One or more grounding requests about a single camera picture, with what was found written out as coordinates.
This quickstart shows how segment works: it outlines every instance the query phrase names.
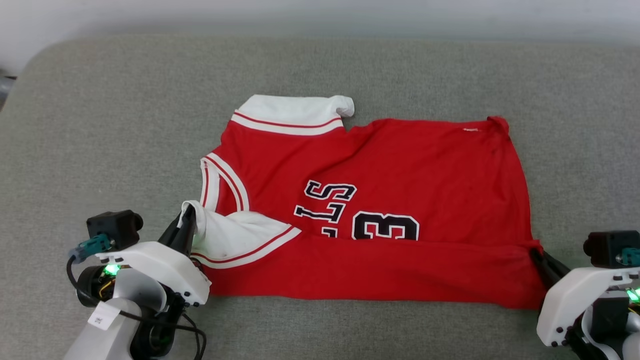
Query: green light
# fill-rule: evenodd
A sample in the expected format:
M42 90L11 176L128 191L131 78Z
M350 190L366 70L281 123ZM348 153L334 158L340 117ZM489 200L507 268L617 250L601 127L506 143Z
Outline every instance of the green light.
M120 265L109 264L104 267L104 273L110 276L115 276L120 269Z
M631 289L627 290L627 295L629 295L629 298L631 299L632 302L635 302L636 304L640 302L640 297L638 297L638 295L634 293L633 290Z

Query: basketball jersey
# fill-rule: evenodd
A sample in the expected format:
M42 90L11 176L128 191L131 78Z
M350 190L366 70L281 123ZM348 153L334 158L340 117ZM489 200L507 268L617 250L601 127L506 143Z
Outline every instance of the basketball jersey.
M201 161L193 256L218 295L537 308L506 121L376 120L349 97L254 95Z

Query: white label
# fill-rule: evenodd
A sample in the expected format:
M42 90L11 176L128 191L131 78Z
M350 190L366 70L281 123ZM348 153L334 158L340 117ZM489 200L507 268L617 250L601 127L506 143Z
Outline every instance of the white label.
M86 322L97 327L98 329L106 330L111 326L113 320L116 320L116 316L120 314L120 309L107 304L104 301L100 301L98 306L93 310L93 314Z

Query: white sleeve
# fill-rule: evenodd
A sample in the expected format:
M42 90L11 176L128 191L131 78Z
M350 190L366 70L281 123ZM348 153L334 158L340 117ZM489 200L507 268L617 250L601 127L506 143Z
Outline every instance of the white sleeve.
M350 97L282 97L254 95L231 118L252 129L291 135L320 135L342 127L354 112Z
M194 200L182 203L182 214L189 205L196 213L191 255L210 268L252 263L300 234L292 225L253 211L238 211L224 217Z

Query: robotic arm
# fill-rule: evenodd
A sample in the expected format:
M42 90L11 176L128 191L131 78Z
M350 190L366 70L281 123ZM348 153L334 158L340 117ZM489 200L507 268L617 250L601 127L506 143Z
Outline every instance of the robotic arm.
M131 210L87 220L92 238L70 251L67 272L80 302L95 311L65 360L159 359L176 329L196 333L195 358L202 358L206 336L184 313L207 302L211 285L189 258L195 224L190 206L158 241L138 243L142 219ZM86 268L76 282L71 264L91 255L103 265ZM181 316L192 326L178 325Z
M640 360L640 273L637 231L591 233L584 252L592 268L569 270L532 252L548 288L537 332L550 347L570 346L581 360Z

